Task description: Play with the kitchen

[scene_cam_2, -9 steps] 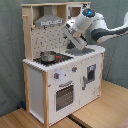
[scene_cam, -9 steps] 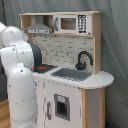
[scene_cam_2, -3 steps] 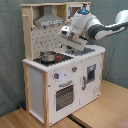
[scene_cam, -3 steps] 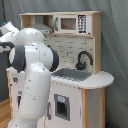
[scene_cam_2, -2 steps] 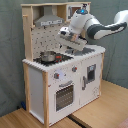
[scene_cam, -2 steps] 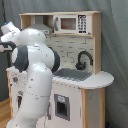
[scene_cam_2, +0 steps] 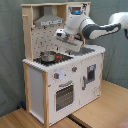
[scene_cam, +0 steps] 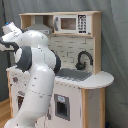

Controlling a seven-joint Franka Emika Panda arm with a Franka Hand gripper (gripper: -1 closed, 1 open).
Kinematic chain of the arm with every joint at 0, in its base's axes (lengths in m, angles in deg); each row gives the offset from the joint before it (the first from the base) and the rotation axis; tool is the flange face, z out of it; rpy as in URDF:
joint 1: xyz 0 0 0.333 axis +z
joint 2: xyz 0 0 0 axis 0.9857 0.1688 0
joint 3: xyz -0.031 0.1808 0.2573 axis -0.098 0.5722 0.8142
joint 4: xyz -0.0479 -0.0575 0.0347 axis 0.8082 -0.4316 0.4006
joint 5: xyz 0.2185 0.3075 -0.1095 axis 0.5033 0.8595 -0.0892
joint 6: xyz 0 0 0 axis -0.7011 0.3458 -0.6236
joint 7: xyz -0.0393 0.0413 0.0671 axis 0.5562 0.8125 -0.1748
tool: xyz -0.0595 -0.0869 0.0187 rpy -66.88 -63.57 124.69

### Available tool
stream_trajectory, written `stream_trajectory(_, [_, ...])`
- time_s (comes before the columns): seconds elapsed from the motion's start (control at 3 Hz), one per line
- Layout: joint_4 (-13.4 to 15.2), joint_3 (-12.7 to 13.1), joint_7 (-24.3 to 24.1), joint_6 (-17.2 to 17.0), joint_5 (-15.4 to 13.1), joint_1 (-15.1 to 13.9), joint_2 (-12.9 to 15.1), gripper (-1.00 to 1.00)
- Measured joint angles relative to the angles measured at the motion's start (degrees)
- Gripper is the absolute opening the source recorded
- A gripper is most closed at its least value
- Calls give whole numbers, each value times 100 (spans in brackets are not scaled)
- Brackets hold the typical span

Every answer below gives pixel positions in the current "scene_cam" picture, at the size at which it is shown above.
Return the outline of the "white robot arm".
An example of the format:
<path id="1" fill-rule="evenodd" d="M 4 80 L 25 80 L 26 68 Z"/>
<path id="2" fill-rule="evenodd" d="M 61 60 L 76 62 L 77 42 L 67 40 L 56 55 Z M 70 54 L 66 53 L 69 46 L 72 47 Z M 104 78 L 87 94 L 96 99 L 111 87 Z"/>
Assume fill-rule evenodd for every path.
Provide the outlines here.
<path id="1" fill-rule="evenodd" d="M 13 51 L 13 70 L 30 74 L 22 106 L 4 128 L 35 128 L 36 121 L 48 111 L 61 60 L 48 48 L 49 40 L 44 33 L 23 31 L 13 22 L 2 29 L 4 35 L 0 37 L 0 51 Z"/>

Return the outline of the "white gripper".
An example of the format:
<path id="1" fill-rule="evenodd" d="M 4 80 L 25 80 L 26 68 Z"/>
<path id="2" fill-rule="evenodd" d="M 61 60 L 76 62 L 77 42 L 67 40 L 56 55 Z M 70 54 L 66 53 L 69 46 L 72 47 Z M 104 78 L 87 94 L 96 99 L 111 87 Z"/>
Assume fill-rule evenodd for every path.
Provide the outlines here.
<path id="1" fill-rule="evenodd" d="M 5 24 L 2 29 L 4 35 L 0 37 L 0 50 L 16 52 L 19 46 L 15 40 L 22 31 L 13 22 Z"/>

